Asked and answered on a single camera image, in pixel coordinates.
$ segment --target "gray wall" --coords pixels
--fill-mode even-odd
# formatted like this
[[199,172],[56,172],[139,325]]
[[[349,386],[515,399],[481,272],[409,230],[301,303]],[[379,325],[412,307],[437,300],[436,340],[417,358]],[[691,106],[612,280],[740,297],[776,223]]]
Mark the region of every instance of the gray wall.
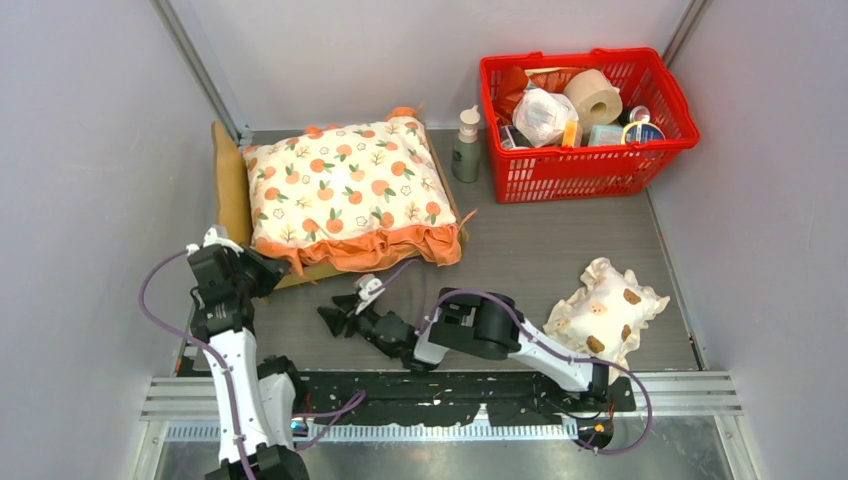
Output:
[[848,3],[714,2],[674,72],[703,139],[652,189],[765,478],[845,478]]
[[[213,218],[213,113],[147,1],[3,2],[0,22],[0,476],[114,480],[178,346],[135,295]],[[184,265],[152,292],[183,325]]]
[[662,50],[689,3],[173,1],[195,39],[208,40],[204,60],[220,62],[223,93],[253,130],[355,123],[421,101],[430,126],[458,126],[459,113],[478,101],[481,58]]

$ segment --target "red plastic basket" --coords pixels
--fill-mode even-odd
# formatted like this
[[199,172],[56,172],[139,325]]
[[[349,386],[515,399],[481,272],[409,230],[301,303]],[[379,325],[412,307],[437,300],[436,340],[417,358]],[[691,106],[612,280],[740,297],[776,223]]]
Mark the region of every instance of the red plastic basket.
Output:
[[[621,89],[624,105],[645,105],[665,140],[602,147],[506,150],[492,103],[502,72],[521,68],[585,67],[602,71]],[[694,147],[700,133],[677,81],[650,48],[595,49],[586,54],[486,57],[480,61],[483,108],[499,203],[632,195],[641,192],[672,160]]]

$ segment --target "brown paper roll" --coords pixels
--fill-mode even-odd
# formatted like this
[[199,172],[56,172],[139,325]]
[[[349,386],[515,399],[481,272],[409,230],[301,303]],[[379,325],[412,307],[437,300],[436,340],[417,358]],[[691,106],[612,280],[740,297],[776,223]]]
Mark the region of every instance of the brown paper roll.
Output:
[[564,93],[577,109],[584,132],[591,130],[593,125],[612,123],[621,114],[618,89],[600,70],[586,70],[575,75],[565,86]]

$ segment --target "gray table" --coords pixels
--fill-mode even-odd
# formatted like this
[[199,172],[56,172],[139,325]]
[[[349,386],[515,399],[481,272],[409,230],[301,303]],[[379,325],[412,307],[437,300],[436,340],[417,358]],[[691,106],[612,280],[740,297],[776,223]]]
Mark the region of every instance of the gray table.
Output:
[[[484,159],[476,183],[464,184],[450,174],[456,132],[431,131],[461,214],[477,209],[468,222],[471,235],[462,260],[452,266],[411,266],[380,298],[378,311],[392,309],[406,319],[429,308],[438,289],[475,287],[511,296],[534,325],[542,325],[551,307],[581,286],[579,276],[591,260],[606,256],[621,271],[636,272],[639,282],[660,295],[671,295],[665,312],[643,332],[641,348],[628,355],[635,370],[696,368],[662,247],[644,194],[631,197],[500,205],[495,202],[491,172]],[[284,132],[258,132],[256,143],[286,138]],[[428,290],[422,297],[421,271]],[[387,278],[390,272],[380,274]],[[256,302],[258,357],[286,355],[301,369],[399,369],[359,337],[333,338],[316,308],[331,306],[330,297],[353,293],[355,274],[318,284],[274,292],[270,305]],[[517,362],[491,362],[449,354],[442,369],[524,369]]]

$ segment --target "cream ruffled pillow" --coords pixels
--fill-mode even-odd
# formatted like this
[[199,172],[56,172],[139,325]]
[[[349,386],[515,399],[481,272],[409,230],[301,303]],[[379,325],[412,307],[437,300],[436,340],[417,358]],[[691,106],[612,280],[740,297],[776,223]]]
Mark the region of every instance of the cream ruffled pillow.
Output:
[[[640,286],[632,270],[622,275],[603,257],[593,260],[580,280],[586,286],[554,306],[545,333],[578,353],[629,368],[624,356],[639,348],[641,331],[670,297]],[[619,373],[610,369],[610,383]]]

